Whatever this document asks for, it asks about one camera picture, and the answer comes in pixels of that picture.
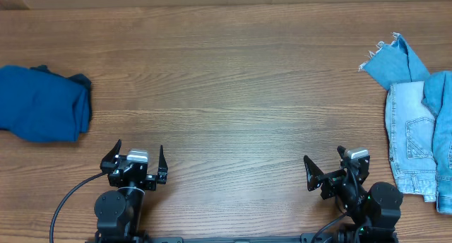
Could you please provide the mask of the medium blue denim jeans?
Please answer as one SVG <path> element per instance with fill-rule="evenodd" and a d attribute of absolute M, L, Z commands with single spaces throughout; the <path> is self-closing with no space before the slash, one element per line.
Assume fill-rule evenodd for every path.
<path fill-rule="evenodd" d="M 380 41 L 359 65 L 387 92 L 393 84 L 422 81 L 422 104 L 435 118 L 432 152 L 436 162 L 436 210 L 451 214 L 451 72 L 430 73 L 400 33 L 392 43 Z"/>

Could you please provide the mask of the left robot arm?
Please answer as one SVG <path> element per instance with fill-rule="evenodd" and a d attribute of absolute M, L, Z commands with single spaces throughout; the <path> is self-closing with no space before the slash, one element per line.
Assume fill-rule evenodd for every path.
<path fill-rule="evenodd" d="M 168 166 L 160 147 L 156 174 L 148 174 L 149 154 L 132 149 L 120 153 L 121 141 L 100 162 L 114 189 L 101 194 L 94 205 L 97 217 L 96 242 L 150 242 L 150 236 L 139 229 L 141 209 L 146 191 L 154 191 L 167 182 Z"/>

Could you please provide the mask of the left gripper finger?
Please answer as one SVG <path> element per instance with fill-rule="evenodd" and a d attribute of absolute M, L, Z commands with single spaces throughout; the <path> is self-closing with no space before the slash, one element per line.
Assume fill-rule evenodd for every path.
<path fill-rule="evenodd" d="M 103 157 L 100 162 L 100 169 L 102 173 L 112 173 L 118 166 L 117 156 L 121 149 L 121 139 L 119 139 L 111 151 Z"/>
<path fill-rule="evenodd" d="M 168 175 L 168 166 L 164 156 L 163 146 L 160 146 L 159 162 L 156 181 L 158 184 L 166 184 Z"/>

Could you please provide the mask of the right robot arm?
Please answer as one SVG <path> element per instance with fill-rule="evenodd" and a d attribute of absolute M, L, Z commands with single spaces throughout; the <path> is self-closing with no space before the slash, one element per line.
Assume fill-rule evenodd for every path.
<path fill-rule="evenodd" d="M 304 233 L 301 242 L 396 243 L 396 223 L 401 217 L 403 193 L 388 182 L 377 182 L 367 191 L 370 154 L 366 148 L 337 147 L 340 169 L 325 173 L 304 156 L 307 189 L 321 190 L 322 199 L 335 199 L 342 213 L 318 232 Z"/>

